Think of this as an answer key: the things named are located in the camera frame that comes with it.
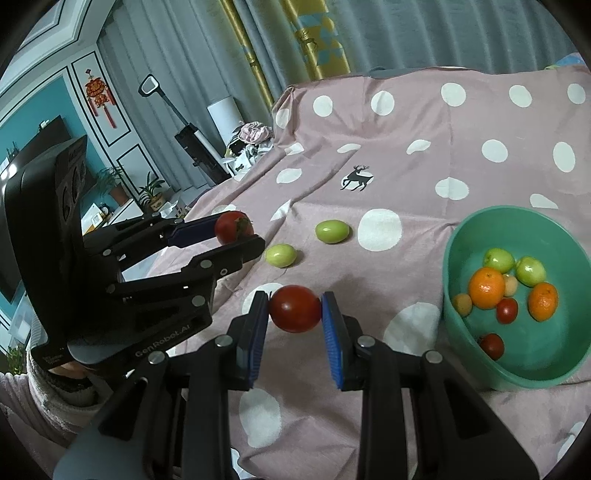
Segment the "teal bowl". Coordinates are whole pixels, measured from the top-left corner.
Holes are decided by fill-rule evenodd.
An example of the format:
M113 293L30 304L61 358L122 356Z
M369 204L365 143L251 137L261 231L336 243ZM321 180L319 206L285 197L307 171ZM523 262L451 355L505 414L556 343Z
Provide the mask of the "teal bowl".
M489 248L503 248L515 260L540 260L546 281L558 290L558 308L545 322L527 310L530 288L519 284L517 319L502 325L496 311L473 308L459 316L451 299L467 293L472 274ZM496 390L547 388L566 380L583 363L591 346L591 263L579 243L552 219L526 208L495 206L466 218L447 243L443 261L443 314L450 343L466 369ZM496 333L505 353L493 361L476 339Z

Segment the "green fruit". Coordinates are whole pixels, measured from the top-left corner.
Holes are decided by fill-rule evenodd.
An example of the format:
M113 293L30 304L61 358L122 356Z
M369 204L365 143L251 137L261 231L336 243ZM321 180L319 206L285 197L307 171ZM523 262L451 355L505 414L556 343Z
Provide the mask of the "green fruit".
M515 266L515 258L507 250L491 248L484 254L483 267L491 267L501 273L507 273Z
M289 267L296 261L297 251L291 245L277 244L269 247L265 252L265 260L269 265L277 268Z
M515 276L523 285L535 287L546 280L546 269L540 260L534 257L523 257L515 265Z
M351 228L340 220L326 220L316 225L316 236L325 244L337 244L349 236Z

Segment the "red tomato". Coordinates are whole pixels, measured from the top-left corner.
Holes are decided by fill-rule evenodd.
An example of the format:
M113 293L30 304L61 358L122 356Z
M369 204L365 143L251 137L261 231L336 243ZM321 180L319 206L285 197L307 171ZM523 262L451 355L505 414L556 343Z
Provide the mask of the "red tomato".
M269 314L281 330L303 333L318 324L322 306L320 299L309 288L286 285L271 296Z
M478 340L480 348L495 362L505 353L505 344L496 333L489 333Z
M255 234L254 228L246 213L225 212L217 219L214 227L216 237L222 245L231 244L246 236Z
M496 319L499 323L511 323L517 318L519 306L515 299L502 299L496 304Z

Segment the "deer print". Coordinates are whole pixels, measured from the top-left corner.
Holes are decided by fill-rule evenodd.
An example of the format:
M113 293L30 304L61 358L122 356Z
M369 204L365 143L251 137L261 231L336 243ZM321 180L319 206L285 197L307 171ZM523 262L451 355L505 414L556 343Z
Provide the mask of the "deer print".
M346 180L343 182L343 188L341 188L341 190L344 190L345 188L347 188L349 186L349 184L352 181L356 181L358 183L358 185L351 190L352 192L354 192L355 190L357 190L359 187L361 187L361 185L363 185L363 188L360 190L360 192L365 190L365 187L368 185L368 182L373 178L373 177L366 177L363 175L359 175L360 171L364 171L367 170L369 167L363 165L356 165L353 167L353 171L347 176Z

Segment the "pile of clothes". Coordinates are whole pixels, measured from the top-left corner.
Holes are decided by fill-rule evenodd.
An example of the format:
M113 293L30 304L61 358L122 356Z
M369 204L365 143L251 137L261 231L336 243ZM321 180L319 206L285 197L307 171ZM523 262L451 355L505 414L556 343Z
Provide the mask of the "pile of clothes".
M273 147L273 130L260 122L237 127L226 149L226 161L240 180Z

